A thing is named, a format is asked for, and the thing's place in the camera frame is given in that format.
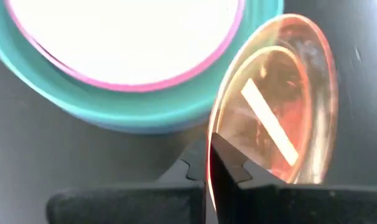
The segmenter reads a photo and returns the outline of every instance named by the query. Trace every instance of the teal container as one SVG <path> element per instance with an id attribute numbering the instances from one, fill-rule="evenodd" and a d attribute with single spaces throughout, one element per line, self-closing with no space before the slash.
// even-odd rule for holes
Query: teal container
<path id="1" fill-rule="evenodd" d="M 282 14 L 283 0 L 247 0 L 225 53 L 195 78 L 161 91 L 121 93 L 81 83 L 47 61 L 20 34 L 0 0 L 0 59 L 23 82 L 67 113 L 102 128 L 169 133 L 207 120 L 230 62 L 261 24 Z"/>

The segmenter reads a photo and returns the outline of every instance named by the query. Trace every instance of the round container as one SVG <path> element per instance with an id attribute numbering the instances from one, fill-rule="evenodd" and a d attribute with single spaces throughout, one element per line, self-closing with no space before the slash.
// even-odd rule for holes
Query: round container
<path id="1" fill-rule="evenodd" d="M 99 88 L 133 92 L 168 88 L 207 69 L 233 40 L 244 2 L 5 0 L 26 39 L 58 68 Z"/>
<path id="2" fill-rule="evenodd" d="M 207 119 L 223 74 L 248 37 L 281 14 L 283 0 L 248 1 L 225 53 L 201 75 L 149 93 L 121 93 L 86 85 L 64 74 L 21 35 L 0 0 L 0 59 L 26 84 L 68 113 L 104 128 L 168 133 Z"/>
<path id="3" fill-rule="evenodd" d="M 285 182 L 319 184 L 332 153 L 337 113 L 337 76 L 325 36 L 308 18 L 286 14 L 261 26 L 233 60 L 212 109 L 208 138 L 218 133 Z"/>

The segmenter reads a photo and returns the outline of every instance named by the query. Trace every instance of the white rectangular strip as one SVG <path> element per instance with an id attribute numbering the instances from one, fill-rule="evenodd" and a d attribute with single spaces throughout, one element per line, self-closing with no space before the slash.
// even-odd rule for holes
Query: white rectangular strip
<path id="1" fill-rule="evenodd" d="M 271 139 L 276 143 L 277 148 L 284 156 L 289 165 L 293 166 L 298 158 L 298 152 L 292 145 L 284 129 L 281 127 L 278 119 L 273 114 L 262 93 L 256 87 L 252 79 L 248 79 L 241 94 L 248 102 L 264 128 L 269 133 Z"/>

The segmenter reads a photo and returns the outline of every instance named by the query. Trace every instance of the pink rim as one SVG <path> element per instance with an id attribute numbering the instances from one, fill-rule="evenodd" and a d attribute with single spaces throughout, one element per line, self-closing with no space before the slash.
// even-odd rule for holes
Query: pink rim
<path id="1" fill-rule="evenodd" d="M 112 83 L 106 83 L 101 82 L 99 80 L 95 80 L 92 78 L 88 78 L 85 75 L 74 71 L 72 68 L 66 66 L 64 63 L 57 60 L 55 57 L 49 54 L 38 42 L 36 42 L 30 34 L 23 28 L 21 23 L 19 22 L 17 16 L 15 15 L 14 11 L 12 10 L 10 0 L 4 0 L 6 9 L 10 14 L 10 17 L 16 24 L 17 28 L 20 30 L 22 35 L 30 42 L 32 46 L 34 46 L 47 60 L 52 62 L 56 67 L 61 69 L 66 74 L 76 78 L 77 80 L 80 80 L 84 83 L 87 83 L 89 85 L 93 85 L 99 88 L 104 88 L 107 90 L 112 91 L 125 91 L 125 92 L 147 92 L 147 91 L 155 91 L 155 90 L 161 90 L 165 88 L 169 88 L 175 85 L 178 85 L 182 82 L 185 82 L 196 75 L 199 75 L 201 72 L 206 70 L 213 62 L 219 59 L 219 57 L 225 52 L 227 47 L 230 45 L 231 41 L 233 40 L 235 34 L 237 33 L 238 28 L 240 27 L 241 20 L 243 18 L 243 11 L 244 11 L 244 5 L 245 0 L 238 0 L 238 7 L 237 12 L 235 16 L 235 20 L 233 22 L 233 25 L 231 26 L 230 30 L 227 33 L 227 36 L 223 39 L 223 42 L 219 45 L 219 47 L 212 52 L 203 62 L 200 64 L 194 66 L 190 70 L 181 73 L 180 75 L 177 75 L 174 78 L 170 78 L 167 80 L 163 80 L 161 82 L 155 82 L 155 83 L 148 83 L 148 84 L 142 84 L 142 85 L 121 85 L 121 84 L 112 84 Z"/>

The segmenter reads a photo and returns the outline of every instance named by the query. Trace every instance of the dark countertop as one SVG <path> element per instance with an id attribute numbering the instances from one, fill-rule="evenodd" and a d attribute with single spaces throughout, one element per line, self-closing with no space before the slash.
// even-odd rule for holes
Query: dark countertop
<path id="1" fill-rule="evenodd" d="M 286 0 L 314 20 L 339 75 L 339 119 L 327 184 L 377 185 L 377 0 Z M 0 62 L 0 223 L 43 224 L 58 189 L 152 180 L 204 130 L 135 136 L 64 113 Z"/>

